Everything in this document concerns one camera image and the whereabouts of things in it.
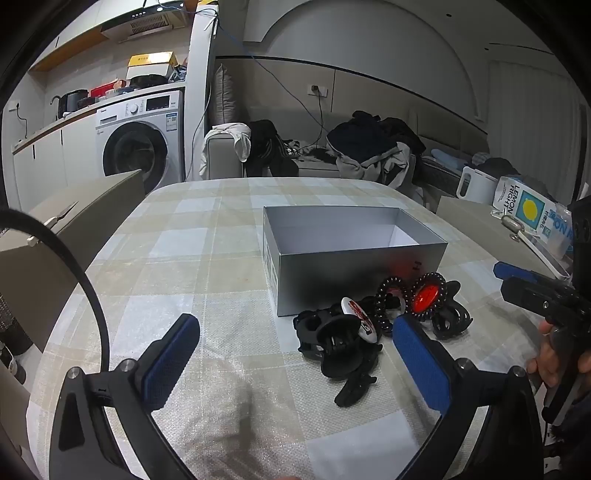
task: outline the range hood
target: range hood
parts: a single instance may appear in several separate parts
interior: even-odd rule
[[[186,27],[188,24],[189,19],[184,3],[167,2],[163,6],[140,8],[115,17],[105,22],[100,32],[105,37],[121,43],[153,33]]]

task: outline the screw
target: screw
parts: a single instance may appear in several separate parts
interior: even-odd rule
[[[472,360],[469,358],[458,358],[456,360],[457,366],[459,366],[462,370],[470,370],[474,367]]]
[[[72,367],[68,370],[67,376],[68,378],[74,380],[78,375],[80,375],[81,371],[82,370],[80,370],[80,367]]]
[[[524,377],[525,376],[525,370],[523,370],[523,368],[518,367],[518,366],[514,366],[511,368],[511,372],[513,373],[513,375],[515,375],[516,377]]]
[[[136,361],[133,358],[128,358],[127,360],[123,360],[119,364],[119,368],[123,372],[129,372],[130,370],[133,370],[134,369],[135,364],[136,364]]]

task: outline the kettle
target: kettle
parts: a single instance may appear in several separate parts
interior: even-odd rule
[[[73,92],[69,92],[61,97],[56,95],[54,98],[51,99],[50,105],[53,105],[53,101],[55,99],[59,100],[57,104],[57,115],[56,120],[59,120],[64,116],[66,112],[75,112],[78,110],[78,101],[82,100],[83,98],[88,97],[88,90],[74,90]]]

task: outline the wall outlet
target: wall outlet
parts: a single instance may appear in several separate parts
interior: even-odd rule
[[[321,97],[324,97],[324,98],[328,97],[328,95],[329,95],[328,87],[323,87],[323,86],[318,85],[318,90],[320,91]],[[308,95],[314,95],[314,96],[318,95],[316,92],[312,91],[312,85],[308,85]]]

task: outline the pillow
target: pillow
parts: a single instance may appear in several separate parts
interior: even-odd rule
[[[220,65],[213,77],[213,92],[207,109],[212,125],[238,122],[238,106],[234,95],[234,82],[224,65]]]
[[[434,148],[431,150],[431,155],[435,158],[439,163],[442,163],[447,168],[452,168],[454,170],[462,170],[464,165],[466,165],[467,161],[462,160],[461,158],[452,157],[448,155],[443,150],[439,150],[438,148]]]
[[[475,153],[472,157],[472,163],[474,165],[482,165],[484,162],[486,162],[489,158],[492,158],[492,155],[490,153],[486,153],[486,152],[478,152]]]

